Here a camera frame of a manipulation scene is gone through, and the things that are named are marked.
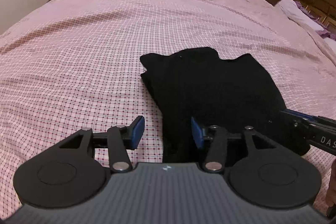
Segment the person's right hand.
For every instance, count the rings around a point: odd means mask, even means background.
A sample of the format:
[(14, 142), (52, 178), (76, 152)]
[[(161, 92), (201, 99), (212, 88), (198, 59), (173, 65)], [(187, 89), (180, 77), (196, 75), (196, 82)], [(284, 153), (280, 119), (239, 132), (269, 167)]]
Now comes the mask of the person's right hand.
[(328, 189), (327, 189), (326, 197), (325, 197), (325, 201), (328, 206), (327, 216), (329, 218), (332, 218), (333, 216), (335, 216), (335, 209), (333, 209), (333, 207), (335, 207), (335, 201), (336, 201), (335, 171), (336, 171), (336, 160), (334, 160), (331, 165), (330, 181), (329, 181), (329, 185), (328, 185)]

